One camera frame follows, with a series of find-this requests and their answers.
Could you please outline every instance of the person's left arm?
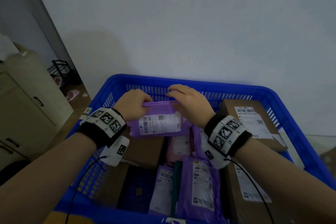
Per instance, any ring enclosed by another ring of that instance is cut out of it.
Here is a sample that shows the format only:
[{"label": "person's left arm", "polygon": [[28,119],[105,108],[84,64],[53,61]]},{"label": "person's left arm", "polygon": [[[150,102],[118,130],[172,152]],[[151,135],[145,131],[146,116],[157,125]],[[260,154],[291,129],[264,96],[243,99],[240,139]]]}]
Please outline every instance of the person's left arm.
[{"label": "person's left arm", "polygon": [[[125,93],[114,108],[125,121],[145,115],[151,102],[141,90]],[[0,187],[0,216],[3,223],[42,223],[96,151],[96,144],[75,133],[33,161]]]}]

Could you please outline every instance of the purple package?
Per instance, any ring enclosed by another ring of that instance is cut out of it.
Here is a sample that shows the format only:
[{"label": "purple package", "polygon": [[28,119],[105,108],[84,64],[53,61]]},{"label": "purple package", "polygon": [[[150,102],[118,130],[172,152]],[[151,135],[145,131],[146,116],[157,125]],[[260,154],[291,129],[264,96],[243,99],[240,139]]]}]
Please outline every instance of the purple package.
[{"label": "purple package", "polygon": [[206,139],[205,137],[207,137],[207,135],[204,133],[203,129],[200,129],[195,125],[192,126],[192,131],[194,134],[194,147],[195,147],[195,151],[192,152],[192,155],[195,158],[208,160],[207,155],[205,155],[205,153],[201,149],[202,139],[205,140]]},{"label": "purple package", "polygon": [[187,136],[191,123],[179,112],[173,109],[176,101],[160,101],[144,103],[150,108],[144,117],[139,120],[128,121],[132,137],[148,136]]},{"label": "purple package", "polygon": [[173,173],[172,167],[159,166],[148,214],[170,216]]},{"label": "purple package", "polygon": [[219,171],[207,160],[185,157],[176,218],[227,223],[223,216]]}]

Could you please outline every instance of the black wristband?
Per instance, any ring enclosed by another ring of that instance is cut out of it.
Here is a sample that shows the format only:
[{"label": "black wristband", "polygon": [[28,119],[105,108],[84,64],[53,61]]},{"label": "black wristband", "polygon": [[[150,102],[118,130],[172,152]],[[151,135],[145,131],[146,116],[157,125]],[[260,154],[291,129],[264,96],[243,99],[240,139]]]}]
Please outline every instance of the black wristband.
[{"label": "black wristband", "polygon": [[[113,109],[118,115],[122,117],[120,112],[116,109]],[[100,127],[96,124],[84,122],[76,131],[76,133],[82,133],[89,137],[97,146],[97,149],[102,148],[103,146],[111,147],[111,145],[118,139],[119,136],[125,131],[127,125],[125,124],[120,128],[112,138],[110,138]]]},{"label": "black wristband", "polygon": [[[223,120],[227,115],[222,114],[216,114],[214,115],[208,122],[208,124],[204,128],[205,134],[210,137],[213,130],[217,126],[217,124]],[[229,152],[227,153],[229,156],[233,157],[237,150],[240,149],[246,142],[249,140],[249,138],[252,137],[252,134],[248,131],[244,131],[237,140],[233,143],[233,145],[230,147]]]}]

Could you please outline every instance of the person's right arm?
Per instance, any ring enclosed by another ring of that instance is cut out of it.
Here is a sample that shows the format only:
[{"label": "person's right arm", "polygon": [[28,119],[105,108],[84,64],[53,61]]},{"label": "person's right arm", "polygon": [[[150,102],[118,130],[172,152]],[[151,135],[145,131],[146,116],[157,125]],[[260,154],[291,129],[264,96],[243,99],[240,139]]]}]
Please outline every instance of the person's right arm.
[{"label": "person's right arm", "polygon": [[[176,109],[200,128],[215,115],[198,91],[172,85],[167,94],[179,103]],[[275,151],[250,138],[234,156],[271,197],[299,223],[336,223],[336,191]]]}]

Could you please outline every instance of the white wall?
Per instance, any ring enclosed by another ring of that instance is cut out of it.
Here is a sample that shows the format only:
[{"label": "white wall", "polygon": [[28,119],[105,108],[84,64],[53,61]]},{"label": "white wall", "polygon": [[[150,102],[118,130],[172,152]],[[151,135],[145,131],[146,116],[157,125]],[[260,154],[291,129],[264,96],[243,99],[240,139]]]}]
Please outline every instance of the white wall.
[{"label": "white wall", "polygon": [[57,60],[43,31],[32,13],[29,0],[0,0],[0,32],[12,41],[36,50],[46,68]]},{"label": "white wall", "polygon": [[91,97],[116,73],[275,90],[336,135],[335,0],[43,0]]}]

